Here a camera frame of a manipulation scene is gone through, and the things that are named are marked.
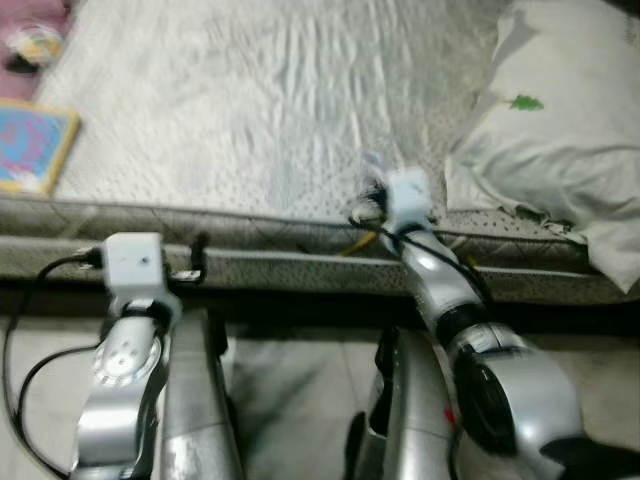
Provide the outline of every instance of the colorful book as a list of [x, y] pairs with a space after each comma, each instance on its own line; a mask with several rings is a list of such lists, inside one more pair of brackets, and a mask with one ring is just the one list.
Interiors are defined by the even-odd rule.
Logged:
[[78, 124], [74, 112], [0, 98], [0, 189], [51, 193]]

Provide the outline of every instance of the bed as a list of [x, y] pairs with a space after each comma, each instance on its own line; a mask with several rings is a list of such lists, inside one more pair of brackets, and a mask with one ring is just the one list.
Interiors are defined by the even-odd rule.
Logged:
[[341, 255], [362, 235], [346, 217], [373, 151], [427, 170], [441, 238], [497, 299], [640, 298], [534, 218], [446, 211], [448, 142], [509, 3], [82, 2], [36, 97], [75, 109], [82, 130], [51, 198], [0, 194], [3, 277], [117, 231], [163, 233], [180, 265], [204, 231], [211, 287], [406, 293], [377, 242]]

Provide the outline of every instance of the red marking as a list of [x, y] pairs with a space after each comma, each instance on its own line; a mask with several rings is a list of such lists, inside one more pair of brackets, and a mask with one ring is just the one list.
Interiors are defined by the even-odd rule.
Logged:
[[456, 417], [453, 416], [453, 412], [449, 408], [444, 409], [444, 417], [447, 419], [447, 422], [455, 426]]

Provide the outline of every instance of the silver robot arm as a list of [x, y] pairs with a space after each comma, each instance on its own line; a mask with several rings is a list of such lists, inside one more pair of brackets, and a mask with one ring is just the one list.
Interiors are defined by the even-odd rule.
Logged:
[[156, 401], [167, 378], [167, 334], [182, 307], [167, 289], [160, 235], [113, 235], [102, 258], [114, 321], [95, 353], [70, 478], [149, 478]]
[[454, 373], [463, 428], [488, 452], [513, 457], [537, 480], [615, 479], [640, 475], [640, 455], [589, 439], [577, 392], [560, 367], [504, 324], [451, 265], [424, 212], [429, 185], [419, 169], [384, 172], [386, 231], [415, 242], [385, 239], [407, 269], [409, 288]]

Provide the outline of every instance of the floor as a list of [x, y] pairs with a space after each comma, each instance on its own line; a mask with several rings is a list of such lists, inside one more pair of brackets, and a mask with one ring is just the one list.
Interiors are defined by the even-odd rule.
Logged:
[[[14, 384], [46, 354], [96, 339], [99, 321], [29, 318], [17, 333]], [[250, 480], [340, 479], [353, 414], [366, 405], [378, 332], [373, 329], [233, 325], [224, 358]], [[566, 369], [581, 393], [587, 431], [640, 449], [640, 348], [637, 339], [532, 336]], [[38, 446], [69, 465], [75, 423], [87, 394], [90, 355], [58, 360], [33, 383], [28, 424]], [[47, 478], [19, 450], [4, 413], [0, 478]], [[517, 479], [512, 468], [462, 443], [462, 478]]]

